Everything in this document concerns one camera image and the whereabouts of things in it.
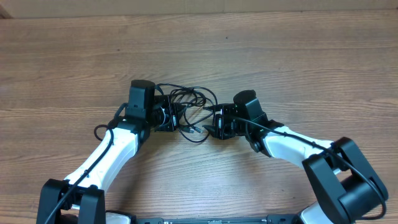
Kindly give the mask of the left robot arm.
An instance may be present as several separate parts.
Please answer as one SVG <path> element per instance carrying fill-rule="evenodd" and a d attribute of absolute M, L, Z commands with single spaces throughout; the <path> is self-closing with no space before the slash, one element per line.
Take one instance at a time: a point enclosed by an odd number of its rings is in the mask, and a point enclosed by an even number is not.
<path fill-rule="evenodd" d="M 160 86 L 133 80 L 129 99 L 103 127 L 106 132 L 87 160 L 63 180 L 49 179 L 42 187 L 37 223 L 134 223 L 133 215 L 105 209 L 113 180 L 149 138 L 151 131 L 172 132 L 183 105 L 172 102 Z"/>

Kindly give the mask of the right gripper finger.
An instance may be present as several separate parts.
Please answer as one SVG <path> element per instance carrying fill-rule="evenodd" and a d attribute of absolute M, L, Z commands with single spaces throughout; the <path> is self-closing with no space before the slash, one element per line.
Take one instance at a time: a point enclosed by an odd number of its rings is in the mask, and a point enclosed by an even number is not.
<path fill-rule="evenodd" d="M 204 110 L 210 111 L 213 114 L 222 114 L 223 113 L 223 106 L 222 105 L 213 105 L 213 106 L 206 106 L 203 107 Z"/>
<path fill-rule="evenodd" d="M 221 132 L 219 127 L 214 126 L 214 125 L 203 125 L 203 128 L 205 128 L 209 135 L 212 136 L 213 138 L 221 139 Z"/>

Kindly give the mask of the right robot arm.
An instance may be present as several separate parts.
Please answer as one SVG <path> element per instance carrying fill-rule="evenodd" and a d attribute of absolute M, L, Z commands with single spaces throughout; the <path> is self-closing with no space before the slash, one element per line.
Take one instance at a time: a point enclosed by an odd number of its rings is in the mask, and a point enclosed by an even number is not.
<path fill-rule="evenodd" d="M 329 141 L 298 134 L 269 119 L 253 90 L 207 110 L 215 115 L 213 124 L 205 126 L 214 138 L 244 136 L 254 151 L 305 171 L 317 200 L 299 213 L 299 223 L 356 223 L 386 214 L 386 186 L 352 139 Z"/>

